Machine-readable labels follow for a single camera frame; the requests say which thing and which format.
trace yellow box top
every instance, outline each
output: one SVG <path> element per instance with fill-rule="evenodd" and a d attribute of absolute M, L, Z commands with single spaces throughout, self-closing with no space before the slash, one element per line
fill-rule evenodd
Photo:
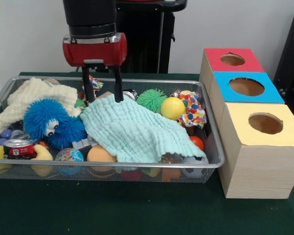
<path fill-rule="evenodd" d="M 244 145 L 294 146 L 294 115 L 285 104 L 226 103 Z"/>

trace metal basket rim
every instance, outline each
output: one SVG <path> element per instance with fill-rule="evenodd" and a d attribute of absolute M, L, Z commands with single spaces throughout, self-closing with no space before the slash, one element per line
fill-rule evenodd
<path fill-rule="evenodd" d="M 2 97 L 5 95 L 5 91 L 11 86 L 11 84 L 17 80 L 26 79 L 29 80 L 32 77 L 36 78 L 46 78 L 50 76 L 14 76 L 10 78 L 5 86 L 2 88 L 0 92 L 0 101 Z M 64 81 L 79 81 L 78 77 L 51 77 L 56 80 Z M 114 82 L 114 78 L 98 78 L 99 81 L 109 81 Z M 82 165 L 82 166 L 105 166 L 105 167 L 149 167 L 149 168 L 219 168 L 223 165 L 224 151 L 221 143 L 221 139 L 219 136 L 219 132 L 217 130 L 215 117 L 213 115 L 213 111 L 211 108 L 211 104 L 208 98 L 208 94 L 205 86 L 203 86 L 199 81 L 188 81 L 188 80 L 153 80 L 153 79 L 123 79 L 124 82 L 138 82 L 138 83 L 181 83 L 181 84 L 192 84 L 197 85 L 202 89 L 203 98 L 206 104 L 207 116 L 210 121 L 212 134 L 216 143 L 216 148 L 218 152 L 219 162 L 216 164 L 162 164 L 162 163 L 101 163 L 101 162 L 62 162 L 62 161 L 31 161 L 31 160 L 8 160 L 8 159 L 0 159 L 0 164 L 14 164 L 14 165 Z"/>

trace wooden box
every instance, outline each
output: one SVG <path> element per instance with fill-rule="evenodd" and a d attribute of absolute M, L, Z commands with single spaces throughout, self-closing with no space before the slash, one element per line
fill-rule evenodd
<path fill-rule="evenodd" d="M 218 128 L 225 101 L 284 103 L 265 72 L 214 72 L 209 99 Z"/>
<path fill-rule="evenodd" d="M 205 48 L 199 81 L 210 94 L 213 72 L 264 72 L 256 56 L 247 48 Z"/>
<path fill-rule="evenodd" d="M 294 116 L 287 105 L 226 103 L 220 124 L 226 198 L 288 198 L 294 186 Z"/>

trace white wall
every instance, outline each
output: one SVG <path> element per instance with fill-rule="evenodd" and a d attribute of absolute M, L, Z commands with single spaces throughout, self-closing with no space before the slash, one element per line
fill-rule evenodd
<path fill-rule="evenodd" d="M 170 71 L 199 73 L 204 47 L 250 47 L 270 77 L 294 15 L 294 0 L 189 0 L 176 13 Z M 0 88 L 20 71 L 72 71 L 61 0 L 0 0 Z"/>
<path fill-rule="evenodd" d="M 189 0 L 175 16 L 170 72 L 199 73 L 205 47 L 248 47 L 273 79 L 294 0 Z"/>

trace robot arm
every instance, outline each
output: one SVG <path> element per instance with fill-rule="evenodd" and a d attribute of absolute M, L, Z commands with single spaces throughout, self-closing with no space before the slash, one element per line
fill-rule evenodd
<path fill-rule="evenodd" d="M 116 32 L 115 0 L 63 0 L 70 35 L 63 39 L 67 62 L 82 67 L 87 101 L 95 100 L 89 81 L 89 68 L 108 66 L 115 73 L 115 101 L 123 100 L 120 66 L 125 61 L 127 44 Z"/>

